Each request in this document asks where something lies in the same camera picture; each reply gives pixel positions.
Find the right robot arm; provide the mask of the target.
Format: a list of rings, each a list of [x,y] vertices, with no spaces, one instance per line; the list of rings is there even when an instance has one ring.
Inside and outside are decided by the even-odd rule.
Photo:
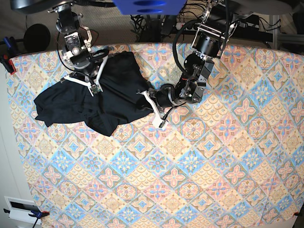
[[[71,10],[72,3],[54,8],[58,14],[56,28],[63,35],[64,46],[57,50],[60,62],[71,71],[60,82],[70,81],[87,87],[91,96],[103,91],[100,78],[107,63],[109,50],[93,50],[91,30],[82,26],[82,14]]]

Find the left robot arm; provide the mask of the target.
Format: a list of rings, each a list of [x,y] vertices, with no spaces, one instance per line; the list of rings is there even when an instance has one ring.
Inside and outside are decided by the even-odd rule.
[[[214,59],[221,58],[229,37],[235,30],[236,21],[230,11],[228,3],[223,5],[223,16],[210,18],[216,1],[210,1],[202,16],[186,22],[177,32],[173,44],[173,57],[177,67],[182,72],[178,83],[163,84],[158,89],[139,91],[153,109],[155,128],[164,129],[168,123],[167,118],[174,109],[186,103],[201,102],[207,87],[207,80],[214,67]],[[191,44],[193,52],[181,64],[177,54],[177,41],[182,32],[189,26],[197,25],[195,38]]]

